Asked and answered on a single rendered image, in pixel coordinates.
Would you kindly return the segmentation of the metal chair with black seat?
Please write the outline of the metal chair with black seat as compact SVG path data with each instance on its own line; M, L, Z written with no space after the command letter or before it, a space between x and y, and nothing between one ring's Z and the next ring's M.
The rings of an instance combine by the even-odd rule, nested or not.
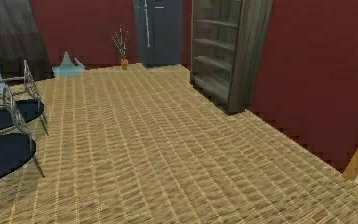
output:
M27 61L24 61L24 74L22 77L3 79L0 74L0 99L3 93L3 88L7 87L7 83L11 81L23 81L24 84L24 90L19 92L14 92L13 93L14 96L22 95L24 93L30 96L29 99L15 101L16 106L18 107L24 121L28 123L39 118L42 123L44 131L47 132L45 105L41 100L41 95L32 77ZM9 128L11 126L13 126L11 114L7 109L4 108L3 104L0 103L0 130Z
M38 172L45 177L44 172L36 158L36 141L32 138L13 94L8 87L4 87L0 98L13 125L0 130L0 179L23 167L33 160Z

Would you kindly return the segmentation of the dark wooden bookshelf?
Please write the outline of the dark wooden bookshelf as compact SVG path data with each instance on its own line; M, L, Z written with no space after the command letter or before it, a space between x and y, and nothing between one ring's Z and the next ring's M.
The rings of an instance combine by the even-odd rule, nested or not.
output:
M273 0L192 0L190 83L226 114L251 106Z

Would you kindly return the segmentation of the house plant in orange pot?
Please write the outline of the house plant in orange pot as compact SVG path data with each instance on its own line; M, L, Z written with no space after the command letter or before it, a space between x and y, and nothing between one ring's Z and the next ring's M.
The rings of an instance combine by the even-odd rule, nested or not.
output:
M128 69L127 46L126 46L127 34L128 34L127 29L122 25L119 26L118 31L114 31L113 33L111 33L111 39L115 44L121 57L120 66L122 70Z

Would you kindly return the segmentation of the dark grey fridge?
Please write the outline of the dark grey fridge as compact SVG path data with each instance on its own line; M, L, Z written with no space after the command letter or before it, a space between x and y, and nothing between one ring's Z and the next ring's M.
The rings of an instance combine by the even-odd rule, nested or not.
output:
M148 0L150 48L146 46L144 0L133 0L138 54L146 68L182 60L183 0Z

